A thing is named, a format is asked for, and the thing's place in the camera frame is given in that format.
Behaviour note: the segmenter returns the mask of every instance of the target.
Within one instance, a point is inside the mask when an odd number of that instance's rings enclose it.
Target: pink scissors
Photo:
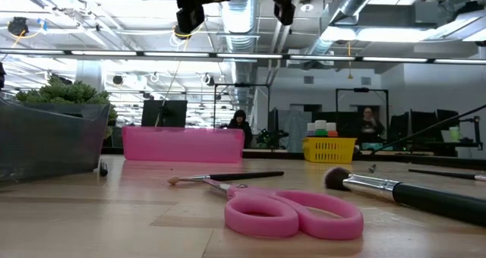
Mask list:
[[[300,190],[225,184],[210,179],[204,182],[226,194],[229,199],[225,206],[226,224],[244,235],[285,238],[301,230],[316,238],[351,240],[363,233],[360,210],[336,197]],[[331,212],[341,219],[317,216],[306,207]]]

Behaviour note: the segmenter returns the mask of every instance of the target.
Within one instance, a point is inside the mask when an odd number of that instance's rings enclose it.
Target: potted plant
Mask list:
[[[97,92],[96,89],[81,81],[72,83],[56,75],[52,75],[48,85],[41,87],[40,90],[20,91],[16,97],[18,101],[24,103],[110,104],[108,92]],[[116,118],[116,110],[111,105],[108,122],[116,121]],[[106,127],[105,138],[110,137],[112,132],[111,127]]]

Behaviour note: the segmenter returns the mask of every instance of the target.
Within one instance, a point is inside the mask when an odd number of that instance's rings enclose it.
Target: makeup brush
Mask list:
[[[350,190],[411,206],[425,212],[486,226],[486,200],[447,193],[398,181],[354,175],[344,168],[324,174],[325,187]]]
[[[204,179],[211,179],[214,181],[233,181],[233,180],[252,179],[252,178],[270,178],[275,176],[282,176],[283,174],[285,174],[285,172],[283,171],[262,171],[262,172],[250,172],[250,173],[236,173],[236,174],[195,175],[186,178],[173,176],[169,178],[167,182],[169,182],[172,185],[176,185],[179,181],[204,182]]]
[[[464,178],[469,180],[486,181],[486,175],[473,175],[473,174],[455,173],[449,171],[428,171],[428,170],[417,170],[417,169],[409,169],[409,171],[417,172],[421,174],[428,174],[428,175],[447,176],[450,178]]]

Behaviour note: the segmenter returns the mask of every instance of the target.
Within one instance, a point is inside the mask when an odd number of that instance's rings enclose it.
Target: yellow basket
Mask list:
[[[305,160],[317,163],[351,163],[355,138],[306,137],[302,141]]]

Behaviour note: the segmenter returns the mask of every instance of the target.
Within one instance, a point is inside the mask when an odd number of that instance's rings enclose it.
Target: pink container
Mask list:
[[[240,162],[245,135],[239,129],[123,127],[125,158],[164,162]]]

